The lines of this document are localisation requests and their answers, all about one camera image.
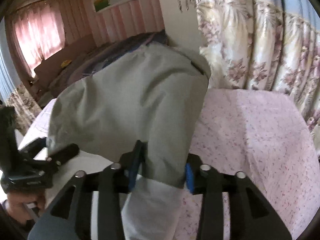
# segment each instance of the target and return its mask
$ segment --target bedding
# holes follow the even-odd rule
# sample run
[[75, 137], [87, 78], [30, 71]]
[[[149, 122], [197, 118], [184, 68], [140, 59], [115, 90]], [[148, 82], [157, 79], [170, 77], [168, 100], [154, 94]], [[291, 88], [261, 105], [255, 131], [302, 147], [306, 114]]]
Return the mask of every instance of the bedding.
[[[21, 146], [48, 135], [54, 102], [37, 117]], [[272, 92], [210, 89], [190, 152], [220, 172], [245, 171], [296, 239], [319, 208], [320, 172], [311, 136], [298, 111], [289, 107], [292, 104], [286, 96]], [[96, 168], [103, 163], [100, 160]], [[201, 199], [184, 190], [174, 239], [195, 239]], [[226, 240], [230, 236], [227, 202], [224, 195]]]
[[82, 53], [51, 82], [49, 90], [54, 97], [57, 97], [74, 82], [99, 72], [124, 54], [152, 41], [166, 44], [165, 31], [139, 34], [111, 45], [104, 44], [87, 54]]
[[136, 140], [148, 141], [145, 176], [182, 186], [209, 75], [199, 54], [177, 53], [159, 43], [140, 46], [60, 94], [52, 111], [49, 154], [75, 143], [116, 162]]

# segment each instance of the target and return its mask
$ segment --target pink curtain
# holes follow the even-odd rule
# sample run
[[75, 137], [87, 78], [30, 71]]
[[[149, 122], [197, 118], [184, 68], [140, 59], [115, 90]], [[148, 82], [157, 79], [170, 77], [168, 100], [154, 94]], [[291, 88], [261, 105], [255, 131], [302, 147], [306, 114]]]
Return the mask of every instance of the pink curtain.
[[39, 2], [17, 12], [13, 20], [13, 38], [27, 72], [65, 46], [64, 25], [55, 2]]

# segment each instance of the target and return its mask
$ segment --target gray cloth bag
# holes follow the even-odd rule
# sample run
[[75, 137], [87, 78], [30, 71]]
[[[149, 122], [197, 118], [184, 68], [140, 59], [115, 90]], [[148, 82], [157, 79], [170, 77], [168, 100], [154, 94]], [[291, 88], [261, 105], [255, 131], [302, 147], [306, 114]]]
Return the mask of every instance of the gray cloth bag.
[[192, 51], [141, 46], [64, 90], [53, 107], [48, 154], [70, 144], [117, 162], [148, 142], [143, 176], [182, 187], [210, 68]]

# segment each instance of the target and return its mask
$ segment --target white door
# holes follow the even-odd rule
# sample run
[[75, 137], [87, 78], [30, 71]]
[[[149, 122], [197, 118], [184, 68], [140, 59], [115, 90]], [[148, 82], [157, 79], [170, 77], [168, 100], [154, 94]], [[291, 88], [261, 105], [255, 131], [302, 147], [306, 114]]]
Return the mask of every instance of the white door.
[[194, 3], [191, 4], [190, 0], [188, 0], [189, 10], [187, 10], [186, 1], [180, 1], [182, 12], [179, 9], [178, 0], [160, 0], [164, 26], [169, 37], [169, 45], [185, 47], [199, 52], [202, 38], [198, 30]]

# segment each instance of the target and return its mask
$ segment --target floral fabric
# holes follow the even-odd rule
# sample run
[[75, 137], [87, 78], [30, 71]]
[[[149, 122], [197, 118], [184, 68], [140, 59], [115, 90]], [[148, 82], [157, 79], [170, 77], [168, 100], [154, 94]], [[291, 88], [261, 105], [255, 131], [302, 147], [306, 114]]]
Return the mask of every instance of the floral fabric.
[[209, 88], [290, 96], [320, 157], [314, 130], [320, 117], [320, 19], [307, 0], [300, 3], [303, 13], [294, 14], [271, 0], [254, 0], [251, 13], [250, 0], [197, 0], [199, 30], [207, 42], [200, 53], [211, 66]]
[[16, 111], [16, 128], [25, 135], [41, 112], [41, 108], [30, 95], [26, 87], [21, 84], [17, 87], [6, 102], [7, 106], [13, 106]]
[[[292, 238], [320, 206], [320, 169], [307, 125], [285, 95], [209, 89], [190, 152], [219, 172], [244, 171], [279, 214]], [[224, 239], [230, 239], [224, 193]], [[201, 195], [185, 193], [175, 240], [196, 239]]]

